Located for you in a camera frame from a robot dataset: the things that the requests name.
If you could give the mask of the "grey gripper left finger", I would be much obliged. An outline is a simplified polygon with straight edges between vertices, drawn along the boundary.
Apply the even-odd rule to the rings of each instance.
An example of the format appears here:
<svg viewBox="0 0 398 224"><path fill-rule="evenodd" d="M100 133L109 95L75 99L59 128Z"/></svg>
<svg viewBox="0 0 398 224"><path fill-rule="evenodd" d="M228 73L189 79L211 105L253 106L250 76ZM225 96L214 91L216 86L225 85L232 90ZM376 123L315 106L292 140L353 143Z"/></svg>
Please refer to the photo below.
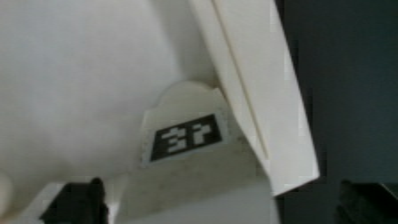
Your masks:
<svg viewBox="0 0 398 224"><path fill-rule="evenodd" d="M109 224L106 184L100 178L88 183L70 182L40 216L45 224Z"/></svg>

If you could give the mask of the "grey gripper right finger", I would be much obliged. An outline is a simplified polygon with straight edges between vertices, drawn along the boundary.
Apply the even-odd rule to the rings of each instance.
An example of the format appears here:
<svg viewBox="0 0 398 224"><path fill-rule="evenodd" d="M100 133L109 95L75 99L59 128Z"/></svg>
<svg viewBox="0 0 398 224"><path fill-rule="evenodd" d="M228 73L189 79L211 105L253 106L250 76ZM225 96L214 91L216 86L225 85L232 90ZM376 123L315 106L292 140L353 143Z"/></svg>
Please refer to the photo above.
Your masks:
<svg viewBox="0 0 398 224"><path fill-rule="evenodd" d="M398 224L398 183L342 181L335 224Z"/></svg>

